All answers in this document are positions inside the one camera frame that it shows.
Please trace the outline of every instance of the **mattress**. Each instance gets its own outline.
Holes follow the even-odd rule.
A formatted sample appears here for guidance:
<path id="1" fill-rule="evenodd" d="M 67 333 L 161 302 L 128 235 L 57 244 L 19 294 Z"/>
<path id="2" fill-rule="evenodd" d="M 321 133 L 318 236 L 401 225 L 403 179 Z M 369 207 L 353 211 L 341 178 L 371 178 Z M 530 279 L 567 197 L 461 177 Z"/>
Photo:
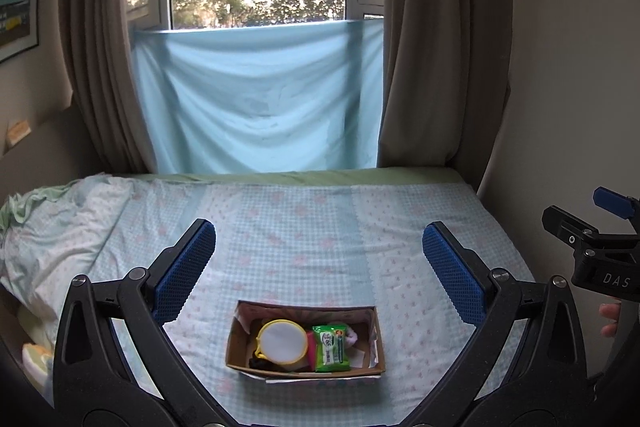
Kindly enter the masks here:
<path id="1" fill-rule="evenodd" d="M 395 425 L 435 386 L 474 328 L 460 320 L 422 254 L 422 230 L 443 221 L 489 267 L 531 280 L 511 241 L 449 169 L 92 176 L 43 200 L 0 247 L 2 283 L 54 340 L 68 280 L 120 279 L 148 266 L 197 217 L 216 251 L 178 319 L 165 325 L 211 394 L 246 425 Z M 368 384 L 321 389 L 252 380 L 224 364 L 239 299 L 378 309 L 386 372 Z M 116 331 L 139 384 L 153 387 L 121 321 Z M 483 392 L 508 367 L 514 327 Z"/>

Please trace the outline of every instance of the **curtain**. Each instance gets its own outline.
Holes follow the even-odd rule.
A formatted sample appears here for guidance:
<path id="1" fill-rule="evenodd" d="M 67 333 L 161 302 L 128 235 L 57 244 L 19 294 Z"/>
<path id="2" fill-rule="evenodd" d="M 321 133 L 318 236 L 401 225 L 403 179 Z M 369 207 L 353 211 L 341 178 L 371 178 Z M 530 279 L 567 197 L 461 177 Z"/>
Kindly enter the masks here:
<path id="1" fill-rule="evenodd" d="M 75 102 L 111 172 L 155 169 L 130 70 L 124 0 L 59 0 L 60 35 Z"/>
<path id="2" fill-rule="evenodd" d="M 137 32 L 160 174 L 376 166 L 382 20 Z"/>
<path id="3" fill-rule="evenodd" d="M 385 0 L 378 166 L 450 166 L 476 189 L 508 92 L 512 0 Z"/>

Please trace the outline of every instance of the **hanging sheet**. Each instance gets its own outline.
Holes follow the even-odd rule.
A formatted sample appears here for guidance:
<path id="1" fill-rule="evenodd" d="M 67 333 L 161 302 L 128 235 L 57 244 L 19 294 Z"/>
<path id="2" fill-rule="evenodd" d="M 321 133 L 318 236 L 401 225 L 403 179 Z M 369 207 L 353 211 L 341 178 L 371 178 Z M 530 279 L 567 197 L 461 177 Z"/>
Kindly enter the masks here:
<path id="1" fill-rule="evenodd" d="M 376 165 L 383 21 L 137 32 L 158 173 Z"/>

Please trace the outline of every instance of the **screw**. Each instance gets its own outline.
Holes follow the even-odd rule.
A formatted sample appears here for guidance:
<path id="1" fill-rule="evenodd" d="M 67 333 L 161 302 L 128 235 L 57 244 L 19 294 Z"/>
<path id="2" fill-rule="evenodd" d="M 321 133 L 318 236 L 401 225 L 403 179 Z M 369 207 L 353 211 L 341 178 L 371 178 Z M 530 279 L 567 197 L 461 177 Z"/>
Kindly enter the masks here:
<path id="1" fill-rule="evenodd" d="M 82 286 L 86 283 L 86 275 L 76 275 L 71 279 L 71 286 Z"/>
<path id="2" fill-rule="evenodd" d="M 146 270 L 144 268 L 133 268 L 129 272 L 129 279 L 137 281 L 145 276 Z"/>
<path id="3" fill-rule="evenodd" d="M 491 275 L 497 282 L 505 282 L 509 278 L 509 272 L 504 268 L 496 268 L 491 272 Z"/>
<path id="4" fill-rule="evenodd" d="M 551 279 L 555 286 L 558 288 L 566 288 L 566 279 L 564 277 L 560 277 L 556 275 L 553 279 Z"/>

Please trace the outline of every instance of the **picture frame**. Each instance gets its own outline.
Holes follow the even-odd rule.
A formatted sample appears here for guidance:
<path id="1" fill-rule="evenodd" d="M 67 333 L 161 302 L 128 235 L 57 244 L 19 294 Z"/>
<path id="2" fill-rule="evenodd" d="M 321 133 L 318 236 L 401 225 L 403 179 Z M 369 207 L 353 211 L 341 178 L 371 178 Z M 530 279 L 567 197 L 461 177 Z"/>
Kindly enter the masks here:
<path id="1" fill-rule="evenodd" d="M 39 0 L 0 0 L 0 64 L 40 44 Z"/>

